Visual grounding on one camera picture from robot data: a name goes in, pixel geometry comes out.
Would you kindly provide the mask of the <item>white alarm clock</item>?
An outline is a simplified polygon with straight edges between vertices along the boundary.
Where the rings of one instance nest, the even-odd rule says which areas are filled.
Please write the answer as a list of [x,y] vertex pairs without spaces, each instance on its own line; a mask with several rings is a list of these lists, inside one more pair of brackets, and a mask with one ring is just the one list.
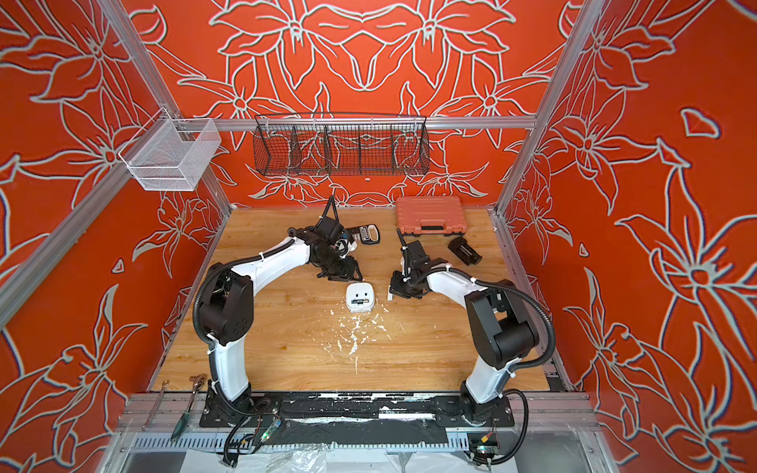
[[376,305],[374,287],[368,282],[355,282],[348,285],[345,305],[350,313],[370,313]]

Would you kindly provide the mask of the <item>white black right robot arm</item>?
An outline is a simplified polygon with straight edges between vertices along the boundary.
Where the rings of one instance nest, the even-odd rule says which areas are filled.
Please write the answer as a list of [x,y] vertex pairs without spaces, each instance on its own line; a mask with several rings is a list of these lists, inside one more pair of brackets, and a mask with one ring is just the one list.
[[461,384],[463,419],[473,426],[494,424],[493,411],[503,399],[516,396],[522,402],[522,427],[506,453],[493,453],[489,447],[477,445],[466,454],[476,466],[490,468],[506,463],[516,457],[530,426],[528,397],[506,385],[517,372],[550,361],[556,349],[556,333],[546,308],[509,280],[476,278],[443,258],[431,258],[419,240],[408,242],[402,233],[397,235],[401,268],[392,273],[390,293],[418,300],[436,293],[466,310],[478,359]]

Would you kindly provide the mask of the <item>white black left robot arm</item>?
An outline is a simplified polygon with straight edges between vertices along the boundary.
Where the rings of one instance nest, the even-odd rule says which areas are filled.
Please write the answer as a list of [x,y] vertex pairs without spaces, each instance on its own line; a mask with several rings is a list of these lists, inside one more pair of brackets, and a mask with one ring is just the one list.
[[346,228],[339,220],[335,198],[313,226],[291,228],[286,238],[269,250],[227,263],[212,265],[194,297],[192,324],[207,345],[210,378],[201,421],[229,426],[222,463],[235,467],[235,435],[253,419],[273,414],[276,402],[264,396],[255,400],[246,373],[244,343],[254,324],[254,298],[258,292],[301,266],[312,265],[317,277],[333,282],[361,282],[359,262],[352,255],[358,244],[377,244],[374,225]]

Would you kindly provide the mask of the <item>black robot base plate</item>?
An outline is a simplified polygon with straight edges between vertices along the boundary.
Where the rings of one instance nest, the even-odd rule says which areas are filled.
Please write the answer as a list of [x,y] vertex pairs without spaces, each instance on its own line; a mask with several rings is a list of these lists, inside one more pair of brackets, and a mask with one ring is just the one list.
[[260,416],[303,422],[359,422],[373,420],[423,421],[444,428],[494,426],[510,428],[515,418],[510,403],[496,399],[474,408],[457,392],[252,392],[228,404],[213,391],[208,392],[199,426],[233,427],[254,404],[267,403]]

